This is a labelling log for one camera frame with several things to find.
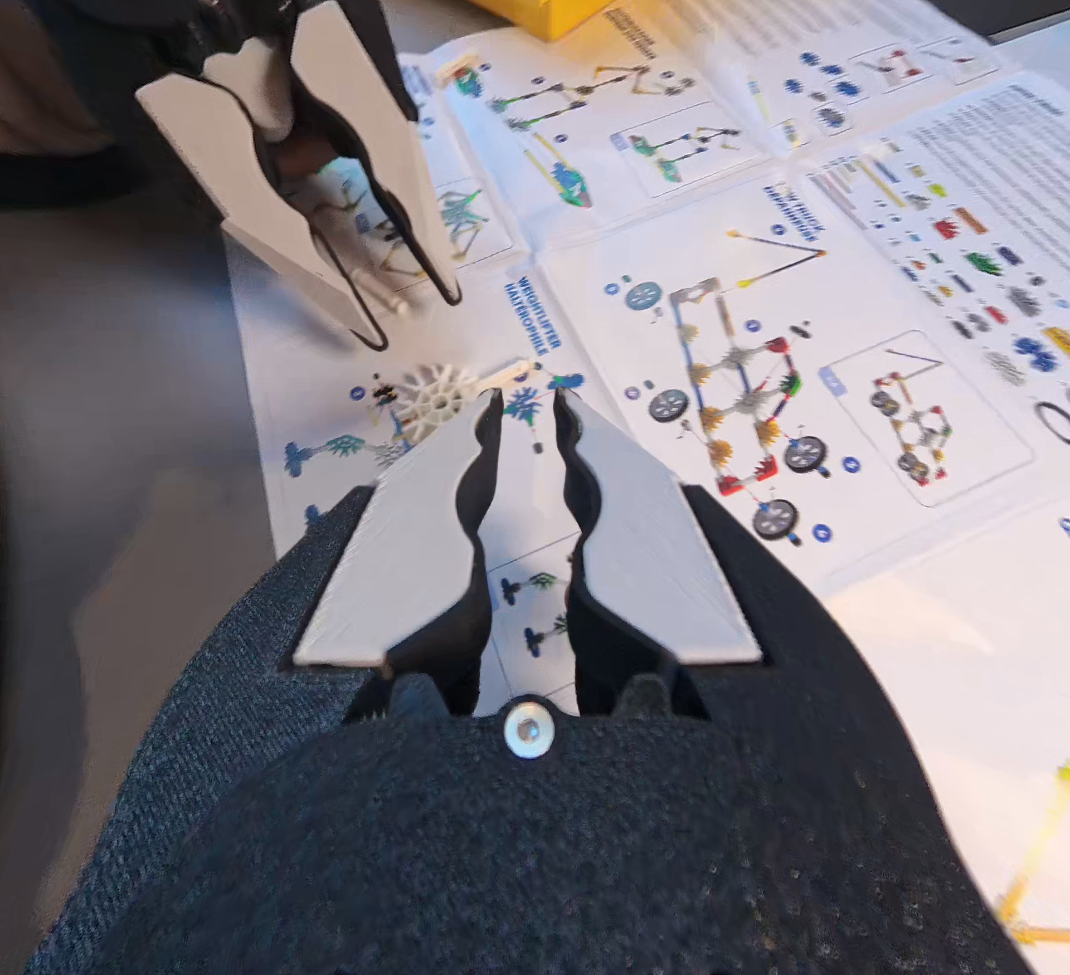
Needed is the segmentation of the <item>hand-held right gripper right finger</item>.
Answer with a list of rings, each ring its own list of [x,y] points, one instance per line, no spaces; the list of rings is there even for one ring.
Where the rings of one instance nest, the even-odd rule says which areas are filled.
[[[690,668],[763,660],[684,485],[569,390],[555,392],[564,502],[579,530],[566,626],[582,715],[608,715],[636,676],[693,705]]]

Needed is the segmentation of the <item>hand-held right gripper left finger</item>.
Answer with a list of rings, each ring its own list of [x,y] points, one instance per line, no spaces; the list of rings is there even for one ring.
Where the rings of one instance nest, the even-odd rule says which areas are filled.
[[[292,655],[304,668],[435,682],[472,715],[491,633],[479,530],[498,487],[503,395],[487,389],[384,471]]]

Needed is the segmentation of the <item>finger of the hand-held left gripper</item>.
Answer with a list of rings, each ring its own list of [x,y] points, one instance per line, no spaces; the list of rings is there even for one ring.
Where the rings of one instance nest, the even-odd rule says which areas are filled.
[[[200,75],[171,71],[136,100],[221,216],[221,230],[376,352],[388,340],[328,245],[280,194],[268,143],[294,125],[276,47],[248,39],[207,58]]]
[[[336,1],[296,18],[290,66],[333,132],[360,162],[374,199],[449,305],[462,300],[417,119],[406,113]]]

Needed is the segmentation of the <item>white snowflake connector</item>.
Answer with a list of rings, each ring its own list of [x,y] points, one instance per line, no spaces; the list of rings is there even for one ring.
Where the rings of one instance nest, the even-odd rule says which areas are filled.
[[[453,364],[421,364],[395,386],[392,403],[399,433],[413,446],[456,418],[479,391],[479,382]]]

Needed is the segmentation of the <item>white instruction sheet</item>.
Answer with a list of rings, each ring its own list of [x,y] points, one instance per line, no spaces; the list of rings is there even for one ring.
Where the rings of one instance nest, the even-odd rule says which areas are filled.
[[[408,300],[386,353],[230,259],[276,553],[413,452],[414,367],[537,359],[502,389],[479,711],[576,707],[571,390],[822,599],[1025,960],[1068,973],[1068,90],[922,0],[618,0],[406,74],[458,308],[355,162],[299,200]]]

